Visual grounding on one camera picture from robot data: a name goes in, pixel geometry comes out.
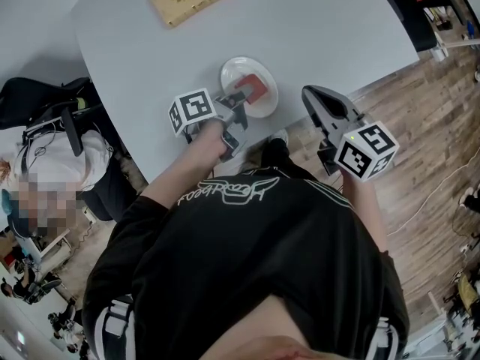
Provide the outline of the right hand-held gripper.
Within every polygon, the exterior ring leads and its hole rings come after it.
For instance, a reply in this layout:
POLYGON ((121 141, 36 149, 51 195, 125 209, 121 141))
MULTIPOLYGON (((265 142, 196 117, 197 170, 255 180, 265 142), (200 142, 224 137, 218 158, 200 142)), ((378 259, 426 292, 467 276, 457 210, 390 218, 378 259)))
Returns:
POLYGON ((360 112, 346 96, 329 88, 306 85, 301 99, 324 139, 317 155, 328 175, 343 169, 361 182, 383 172, 400 146, 380 121, 360 112))

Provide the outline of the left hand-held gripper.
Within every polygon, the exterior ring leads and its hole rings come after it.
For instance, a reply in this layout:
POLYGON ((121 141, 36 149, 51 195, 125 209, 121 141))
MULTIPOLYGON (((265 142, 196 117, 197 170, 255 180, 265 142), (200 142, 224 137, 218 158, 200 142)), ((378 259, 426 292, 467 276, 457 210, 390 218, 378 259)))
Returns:
POLYGON ((220 160, 229 161, 246 143, 246 100, 246 91, 242 90, 216 98, 211 97, 205 88, 181 94, 175 98, 168 110, 173 132, 177 137, 184 137, 190 144, 207 121, 219 121, 223 127, 221 139, 226 146, 226 152, 220 160))

